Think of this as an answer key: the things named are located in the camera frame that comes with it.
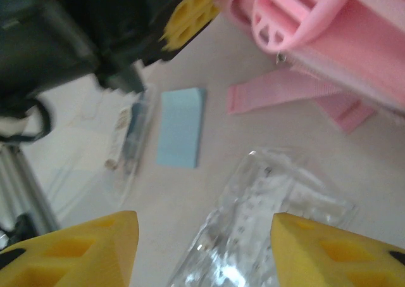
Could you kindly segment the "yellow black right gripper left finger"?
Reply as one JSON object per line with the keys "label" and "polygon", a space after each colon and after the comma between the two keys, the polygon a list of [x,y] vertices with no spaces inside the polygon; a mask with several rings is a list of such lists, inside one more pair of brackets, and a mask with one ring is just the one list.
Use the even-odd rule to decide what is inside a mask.
{"label": "yellow black right gripper left finger", "polygon": [[139,223],[121,211],[1,251],[1,286],[129,286]]}

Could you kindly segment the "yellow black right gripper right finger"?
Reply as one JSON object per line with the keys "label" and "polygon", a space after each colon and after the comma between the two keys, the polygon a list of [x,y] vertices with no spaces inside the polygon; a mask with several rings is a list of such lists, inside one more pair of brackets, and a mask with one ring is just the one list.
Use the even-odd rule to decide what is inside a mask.
{"label": "yellow black right gripper right finger", "polygon": [[281,286],[404,286],[404,249],[287,213],[272,220]]}

